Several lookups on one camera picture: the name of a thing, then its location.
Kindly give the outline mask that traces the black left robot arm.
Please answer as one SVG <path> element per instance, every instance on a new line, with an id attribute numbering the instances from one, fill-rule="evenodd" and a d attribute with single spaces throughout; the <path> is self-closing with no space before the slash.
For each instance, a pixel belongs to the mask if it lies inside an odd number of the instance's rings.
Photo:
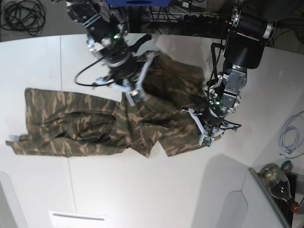
<path id="1" fill-rule="evenodd" d="M 206 89 L 209 104 L 199 117 L 208 135 L 240 127 L 225 117 L 239 106 L 247 71 L 259 66 L 275 32 L 279 20 L 275 6 L 272 0 L 238 0 L 226 22 L 227 39 L 211 45 L 213 70 Z"/>

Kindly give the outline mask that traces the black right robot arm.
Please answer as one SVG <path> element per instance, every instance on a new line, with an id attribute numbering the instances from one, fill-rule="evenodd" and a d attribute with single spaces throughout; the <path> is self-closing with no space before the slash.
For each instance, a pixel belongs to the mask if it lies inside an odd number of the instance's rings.
<path id="1" fill-rule="evenodd" d="M 109 68 L 108 76 L 96 80 L 90 86 L 122 86 L 126 83 L 127 86 L 139 87 L 146 78 L 155 54 L 149 52 L 139 57 L 135 54 L 152 39 L 151 35 L 144 35 L 130 46 L 124 39 L 128 34 L 128 21 L 122 10 L 109 9 L 97 0 L 68 0 L 66 3 L 69 17 L 87 31 L 87 45 L 97 58 L 85 69 L 101 62 Z"/>

